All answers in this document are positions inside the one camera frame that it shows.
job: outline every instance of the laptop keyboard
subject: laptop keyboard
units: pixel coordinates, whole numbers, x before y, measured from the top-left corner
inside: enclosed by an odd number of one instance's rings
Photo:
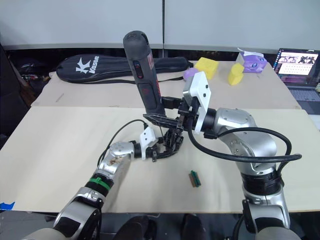
[[[297,101],[320,102],[320,96],[313,90],[289,89]]]

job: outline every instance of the purple object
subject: purple object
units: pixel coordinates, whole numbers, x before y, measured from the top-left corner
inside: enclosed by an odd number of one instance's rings
[[[261,73],[267,65],[267,60],[263,56],[247,55],[244,56],[243,52],[240,52],[236,61],[244,66],[244,73]]]
[[[184,71],[183,79],[186,81],[188,78],[193,77],[198,72],[198,69],[196,69],[195,67],[191,67]]]

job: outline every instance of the tissue box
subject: tissue box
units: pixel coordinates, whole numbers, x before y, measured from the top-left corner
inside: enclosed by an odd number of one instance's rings
[[[261,73],[267,65],[267,60],[263,56],[258,55],[246,55],[244,52],[239,52],[236,58],[236,63],[240,63],[244,66],[244,73]]]

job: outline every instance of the table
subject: table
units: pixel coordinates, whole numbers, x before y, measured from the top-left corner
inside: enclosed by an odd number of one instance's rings
[[[303,155],[282,171],[288,210],[319,211],[320,133],[307,113],[298,109],[247,111],[258,126],[287,136],[292,153]],[[59,212],[91,177],[114,132],[144,112],[143,108],[32,107],[0,151],[0,202],[15,202],[13,210]],[[168,115],[176,116],[171,111]],[[142,126],[134,124],[121,131],[116,141],[138,140]],[[196,138],[209,148],[229,152],[219,140]],[[284,144],[276,141],[278,152],[284,153]],[[201,187],[192,187],[190,170],[198,172]],[[117,201],[103,211],[239,213],[241,184],[234,162],[198,151],[186,137],[170,158],[156,163],[134,160]]]
[[[244,73],[241,83],[230,86],[227,79],[233,64],[233,61],[221,61],[217,73],[208,81],[211,89],[210,108],[301,109],[269,63],[262,73]],[[158,80],[182,75],[183,72],[161,73],[158,74]],[[119,79],[134,80],[132,76]],[[177,98],[183,96],[184,85],[183,80],[159,83],[162,96]],[[32,106],[144,107],[134,84],[75,84],[60,80],[56,74]]]

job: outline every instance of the black bag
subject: black bag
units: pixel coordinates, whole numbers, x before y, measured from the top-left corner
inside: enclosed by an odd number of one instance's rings
[[[155,58],[156,72],[172,73],[181,72],[188,67],[193,67],[184,57]],[[132,76],[127,58],[114,57],[100,54],[80,54],[66,58],[56,68],[57,76],[66,82],[76,84],[108,84],[130,83],[130,80],[105,80],[109,78]]]

